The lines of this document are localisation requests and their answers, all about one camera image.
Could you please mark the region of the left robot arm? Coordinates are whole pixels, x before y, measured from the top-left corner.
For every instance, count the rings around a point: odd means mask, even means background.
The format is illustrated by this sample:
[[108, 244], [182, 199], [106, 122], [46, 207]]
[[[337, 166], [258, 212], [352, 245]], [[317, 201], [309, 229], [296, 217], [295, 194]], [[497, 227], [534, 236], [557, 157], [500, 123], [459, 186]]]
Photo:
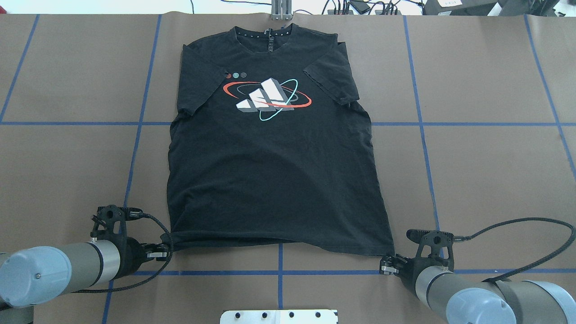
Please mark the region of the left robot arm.
[[142, 263], [167, 261], [165, 244], [93, 238], [63, 246], [39, 246], [1, 254], [0, 294], [3, 324], [32, 324], [34, 307], [135, 273]]

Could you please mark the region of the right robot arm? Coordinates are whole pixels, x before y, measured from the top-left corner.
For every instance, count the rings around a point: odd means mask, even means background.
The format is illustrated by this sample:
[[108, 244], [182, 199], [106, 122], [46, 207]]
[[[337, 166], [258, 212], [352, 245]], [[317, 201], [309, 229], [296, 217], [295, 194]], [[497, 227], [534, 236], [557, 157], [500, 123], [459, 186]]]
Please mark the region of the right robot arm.
[[573, 324], [575, 299], [555, 283], [472, 282], [430, 258], [384, 256], [380, 273], [401, 279], [420, 303], [449, 324]]

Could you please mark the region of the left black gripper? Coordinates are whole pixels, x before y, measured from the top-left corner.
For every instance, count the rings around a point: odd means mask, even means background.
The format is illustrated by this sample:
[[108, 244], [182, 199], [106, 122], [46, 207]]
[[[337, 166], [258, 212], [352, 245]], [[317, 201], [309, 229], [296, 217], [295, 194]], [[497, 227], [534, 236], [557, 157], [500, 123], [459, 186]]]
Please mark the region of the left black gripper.
[[118, 277], [122, 278], [135, 273], [142, 263], [157, 261], [166, 262], [169, 252], [146, 252], [146, 251], [169, 251], [170, 246], [164, 243], [142, 243], [135, 238], [127, 237], [125, 249], [121, 252], [121, 266]]

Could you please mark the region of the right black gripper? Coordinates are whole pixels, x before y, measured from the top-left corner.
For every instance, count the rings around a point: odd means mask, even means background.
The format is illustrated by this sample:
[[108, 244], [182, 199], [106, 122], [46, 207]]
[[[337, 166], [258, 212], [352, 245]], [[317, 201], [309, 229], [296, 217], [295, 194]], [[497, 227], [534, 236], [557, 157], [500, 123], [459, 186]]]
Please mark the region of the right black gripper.
[[428, 258], [405, 257], [405, 256], [383, 256], [380, 263], [381, 275], [396, 275], [399, 277], [410, 293], [416, 293], [416, 280], [420, 273], [428, 267]]

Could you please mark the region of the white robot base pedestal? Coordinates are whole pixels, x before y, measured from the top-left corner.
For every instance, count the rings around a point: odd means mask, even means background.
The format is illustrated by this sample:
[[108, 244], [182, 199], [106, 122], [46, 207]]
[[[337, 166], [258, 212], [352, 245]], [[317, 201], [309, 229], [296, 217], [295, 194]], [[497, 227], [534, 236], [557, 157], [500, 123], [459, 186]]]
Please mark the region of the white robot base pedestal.
[[337, 310], [230, 310], [220, 317], [220, 324], [338, 324]]

